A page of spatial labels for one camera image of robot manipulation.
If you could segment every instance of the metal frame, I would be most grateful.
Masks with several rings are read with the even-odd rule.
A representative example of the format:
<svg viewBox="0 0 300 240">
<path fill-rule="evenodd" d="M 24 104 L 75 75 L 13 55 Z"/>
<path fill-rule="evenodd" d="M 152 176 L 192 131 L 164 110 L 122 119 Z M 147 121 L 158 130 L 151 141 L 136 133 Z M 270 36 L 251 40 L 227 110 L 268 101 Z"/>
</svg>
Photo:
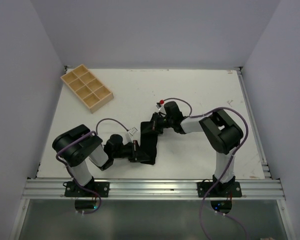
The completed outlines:
<svg viewBox="0 0 300 240">
<path fill-rule="evenodd" d="M 281 215 L 282 223 L 285 229 L 286 236 L 289 240 L 297 239 L 296 232 L 292 225 L 291 219 L 288 214 L 287 205 L 285 200 L 277 200 L 279 212 Z"/>
<path fill-rule="evenodd" d="M 243 76 L 242 76 L 241 68 L 237 69 L 236 73 L 237 73 L 238 78 L 239 78 L 241 91 L 243 93 L 243 99 L 244 99 L 244 102 L 245 102 L 245 105 L 246 105 L 246 110 L 248 112 L 248 116 L 249 116 L 249 119 L 250 119 L 250 122 L 251 122 L 251 127 L 252 127 L 252 131 L 253 131 L 256 147 L 257 147 L 259 156 L 261 156 L 262 162 L 266 163 L 267 162 L 266 155 L 265 155 L 264 149 L 262 147 L 260 135 L 259 135 L 259 132 L 258 132 L 258 129 L 257 129 L 257 124 L 256 124 L 256 121 L 255 121 L 255 117 L 254 117 L 254 114 L 252 112 L 252 108 L 251 108 L 250 101 L 249 101 L 249 98 L 248 98 L 248 94 L 247 94 L 246 86 L 245 86 L 244 79 L 243 79 Z"/>
<path fill-rule="evenodd" d="M 24 225 L 24 221 L 27 215 L 28 207 L 29 207 L 30 199 L 21 199 L 18 212 L 16 214 L 14 224 L 12 227 L 12 231 L 9 237 L 9 240 L 17 240 L 19 239 L 22 227 Z"/>
<path fill-rule="evenodd" d="M 65 198 L 64 182 L 68 178 L 37 178 L 26 182 L 23 199 L 74 199 Z M 193 180 L 160 179 L 96 179 L 109 182 L 109 200 L 198 200 L 197 182 Z M 242 198 L 236 200 L 283 200 L 284 192 L 280 180 L 238 180 Z"/>
<path fill-rule="evenodd" d="M 295 240 L 290 217 L 287 212 L 285 195 L 280 180 L 272 180 L 265 153 L 261 144 L 260 136 L 256 126 L 255 118 L 248 99 L 247 91 L 240 69 L 237 71 L 244 101 L 247 106 L 252 131 L 254 133 L 257 150 L 261 156 L 261 165 L 265 179 L 238 180 L 240 182 L 242 196 L 235 200 L 276 200 L 281 219 L 289 240 Z M 104 200 L 196 200 L 198 197 L 197 182 L 202 179 L 96 179 L 96 181 L 110 182 L 109 196 Z M 37 178 L 28 179 L 23 191 L 20 207 L 10 235 L 10 240 L 19 239 L 22 226 L 27 214 L 31 199 L 50 199 L 50 200 L 73 200 L 64 197 L 65 188 L 63 183 L 69 181 L 68 178 Z M 223 198 L 207 198 L 207 200 L 220 200 Z"/>
</svg>

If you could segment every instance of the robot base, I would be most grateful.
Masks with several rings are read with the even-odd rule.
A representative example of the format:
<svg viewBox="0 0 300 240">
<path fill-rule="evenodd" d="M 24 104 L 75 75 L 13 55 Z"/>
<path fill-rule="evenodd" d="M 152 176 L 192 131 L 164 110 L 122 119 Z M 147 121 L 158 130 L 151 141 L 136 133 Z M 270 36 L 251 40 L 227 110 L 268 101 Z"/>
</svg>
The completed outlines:
<svg viewBox="0 0 300 240">
<path fill-rule="evenodd" d="M 110 183 L 108 181 L 90 181 L 84 187 L 95 191 L 102 198 L 107 198 L 109 195 L 109 185 Z M 80 189 L 73 181 L 64 182 L 63 186 L 65 187 L 64 196 L 67 198 L 94 197 L 92 193 Z"/>
<path fill-rule="evenodd" d="M 207 179 L 197 182 L 197 191 L 198 197 L 203 198 L 205 193 L 209 190 L 209 188 L 216 182 L 215 176 L 213 176 L 213 181 L 207 181 Z M 233 177 L 230 181 L 226 183 L 219 182 L 212 190 L 209 192 L 208 198 L 241 198 L 242 192 L 240 183 L 235 181 L 235 177 Z"/>
</svg>

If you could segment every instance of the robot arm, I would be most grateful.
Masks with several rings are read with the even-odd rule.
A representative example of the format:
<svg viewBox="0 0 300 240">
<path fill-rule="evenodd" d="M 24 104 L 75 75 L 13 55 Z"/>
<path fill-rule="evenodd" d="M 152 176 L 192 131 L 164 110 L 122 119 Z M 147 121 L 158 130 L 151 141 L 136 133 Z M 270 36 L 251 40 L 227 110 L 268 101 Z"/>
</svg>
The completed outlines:
<svg viewBox="0 0 300 240">
<path fill-rule="evenodd" d="M 141 123 L 141 126 L 145 126 L 142 127 L 141 131 L 143 141 L 162 134 L 165 128 L 173 128 L 179 134 L 204 132 L 216 151 L 216 170 L 213 177 L 219 179 L 232 156 L 233 150 L 240 144 L 243 137 L 241 128 L 223 109 L 201 117 L 183 116 L 174 101 L 165 103 L 164 109 L 166 112 L 164 116 L 155 112 L 149 122 Z M 58 136 L 52 147 L 58 153 L 89 132 L 90 130 L 82 124 Z M 85 162 L 86 158 L 89 158 L 102 171 L 113 164 L 114 158 L 128 158 L 131 162 L 141 163 L 146 163 L 151 159 L 149 156 L 151 152 L 143 151 L 137 141 L 123 145 L 123 138 L 117 134 L 110 137 L 104 148 L 101 143 L 101 138 L 96 134 L 91 135 L 69 147 L 61 155 L 66 160 L 69 171 L 81 186 L 86 186 L 93 180 Z M 151 143 L 156 145 L 157 141 L 151 140 Z M 233 161 L 220 182 L 227 183 L 231 180 L 234 181 Z"/>
<path fill-rule="evenodd" d="M 159 113 L 153 114 L 153 130 L 163 133 L 164 128 L 173 128 L 179 134 L 204 132 L 216 151 L 216 168 L 213 180 L 218 180 L 227 167 L 233 151 L 244 136 L 241 128 L 223 109 L 199 117 L 184 117 L 174 101 L 164 104 L 164 109 L 165 116 Z M 220 182 L 225 184 L 234 181 L 234 161 L 232 160 Z"/>
</svg>

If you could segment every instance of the wooden tray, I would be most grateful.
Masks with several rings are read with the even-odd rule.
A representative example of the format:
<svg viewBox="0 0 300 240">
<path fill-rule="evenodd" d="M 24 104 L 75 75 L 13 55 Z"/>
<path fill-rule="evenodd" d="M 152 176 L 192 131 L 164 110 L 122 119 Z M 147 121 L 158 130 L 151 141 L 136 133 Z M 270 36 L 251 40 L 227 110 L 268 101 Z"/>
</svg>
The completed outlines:
<svg viewBox="0 0 300 240">
<path fill-rule="evenodd" d="M 92 114 L 114 99 L 114 94 L 83 64 L 61 79 Z"/>
</svg>

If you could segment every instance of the glass panel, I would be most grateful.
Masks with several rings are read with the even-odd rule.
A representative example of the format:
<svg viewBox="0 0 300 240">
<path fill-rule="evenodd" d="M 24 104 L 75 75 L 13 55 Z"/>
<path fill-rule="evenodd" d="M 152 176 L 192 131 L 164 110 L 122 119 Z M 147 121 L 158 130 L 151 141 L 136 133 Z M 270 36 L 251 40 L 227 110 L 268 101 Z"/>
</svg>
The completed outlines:
<svg viewBox="0 0 300 240">
<path fill-rule="evenodd" d="M 245 239 L 237 223 L 206 206 L 203 220 L 212 239 Z M 20 239 L 202 240 L 199 207 L 200 201 L 104 199 L 100 210 L 82 217 L 73 200 L 31 200 Z M 252 240 L 287 239 L 275 200 L 238 200 L 230 215 L 244 223 Z"/>
</svg>

